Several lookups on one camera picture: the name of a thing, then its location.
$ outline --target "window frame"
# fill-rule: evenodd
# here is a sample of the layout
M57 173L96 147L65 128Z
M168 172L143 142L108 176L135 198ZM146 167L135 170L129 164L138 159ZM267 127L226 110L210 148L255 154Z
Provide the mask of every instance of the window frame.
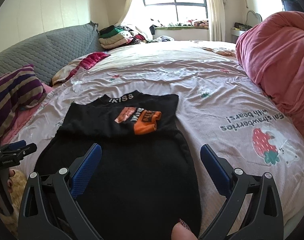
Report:
M205 11L206 11L206 18L208 18L208 8L207 8L207 4L206 4L206 0L203 0L204 3L192 3L192 2L177 2L176 0L174 0L174 2L170 2L170 3L155 3L155 4L146 4L145 0L143 0L144 6L162 6L162 5L175 5L175 11L176 11L176 19L177 21L179 21L179 15L178 15L178 5L183 5L183 6L201 6L201 7L205 7Z

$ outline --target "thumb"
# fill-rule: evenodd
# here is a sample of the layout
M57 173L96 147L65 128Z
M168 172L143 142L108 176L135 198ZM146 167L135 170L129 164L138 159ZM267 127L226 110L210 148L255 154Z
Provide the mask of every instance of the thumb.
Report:
M180 222L172 229L171 240L197 240L197 238L188 225L180 219Z

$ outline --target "black shirt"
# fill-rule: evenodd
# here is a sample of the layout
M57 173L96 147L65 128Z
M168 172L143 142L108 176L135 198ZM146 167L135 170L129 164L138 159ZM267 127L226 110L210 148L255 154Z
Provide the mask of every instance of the black shirt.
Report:
M187 142L175 124L178 100L134 91L72 103L35 171L69 167L98 143L101 161L77 201L104 240L169 240L179 219L198 236L200 196Z

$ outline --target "fingernail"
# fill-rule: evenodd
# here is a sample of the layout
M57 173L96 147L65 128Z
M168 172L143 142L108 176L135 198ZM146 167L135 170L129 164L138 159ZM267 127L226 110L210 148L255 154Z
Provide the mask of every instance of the fingernail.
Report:
M187 230L191 231L191 229L189 228L189 226L188 226L182 219L180 219L179 222L180 222L181 225L183 225Z

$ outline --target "orange graphic print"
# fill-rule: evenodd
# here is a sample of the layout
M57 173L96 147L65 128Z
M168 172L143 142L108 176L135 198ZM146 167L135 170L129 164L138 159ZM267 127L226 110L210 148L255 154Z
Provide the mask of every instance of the orange graphic print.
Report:
M132 114L134 114L136 107L125 107L119 116L114 120L117 123L126 121Z
M159 111L143 110L134 124L134 133L142 135L156 131L156 121L161 119L161 115Z

